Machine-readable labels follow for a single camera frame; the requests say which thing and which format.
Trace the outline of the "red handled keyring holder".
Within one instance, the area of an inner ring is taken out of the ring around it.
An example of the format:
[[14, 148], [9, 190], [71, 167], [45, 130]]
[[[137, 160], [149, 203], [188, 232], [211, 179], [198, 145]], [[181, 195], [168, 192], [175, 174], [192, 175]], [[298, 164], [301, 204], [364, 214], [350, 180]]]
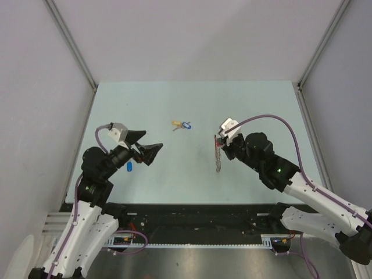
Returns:
[[216, 172], [219, 173], [221, 170], [221, 141], [214, 135], [214, 155], [215, 155], [215, 165], [216, 165]]

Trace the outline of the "key with blue white tag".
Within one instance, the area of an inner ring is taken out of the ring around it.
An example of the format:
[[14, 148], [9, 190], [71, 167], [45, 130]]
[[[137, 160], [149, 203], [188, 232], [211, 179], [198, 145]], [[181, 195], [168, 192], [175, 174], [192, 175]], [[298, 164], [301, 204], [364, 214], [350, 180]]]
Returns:
[[177, 124], [176, 129], [187, 129], [187, 130], [190, 130], [191, 129], [190, 122], [179, 122]]

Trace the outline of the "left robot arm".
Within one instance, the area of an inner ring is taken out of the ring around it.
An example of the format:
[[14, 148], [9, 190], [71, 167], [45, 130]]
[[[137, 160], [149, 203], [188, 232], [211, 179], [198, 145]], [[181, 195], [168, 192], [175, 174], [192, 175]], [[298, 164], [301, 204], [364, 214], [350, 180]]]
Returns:
[[83, 153], [69, 220], [51, 255], [29, 278], [86, 278], [104, 243], [128, 227], [126, 207], [108, 202], [113, 189], [109, 179], [131, 160], [152, 164], [163, 144], [139, 144], [145, 134], [120, 123], [96, 129], [97, 146]]

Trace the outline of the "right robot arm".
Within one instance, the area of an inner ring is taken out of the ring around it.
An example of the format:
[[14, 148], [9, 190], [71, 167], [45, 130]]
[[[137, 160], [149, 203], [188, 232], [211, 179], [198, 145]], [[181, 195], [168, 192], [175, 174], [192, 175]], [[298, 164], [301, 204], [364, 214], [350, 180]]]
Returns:
[[229, 160], [238, 159], [258, 173], [269, 189], [292, 196], [315, 210], [306, 213], [278, 205], [268, 218], [269, 229], [302, 231], [335, 245], [350, 260], [371, 262], [371, 212], [305, 179], [294, 163], [275, 154], [265, 133], [244, 137], [241, 132], [219, 132], [216, 140]]

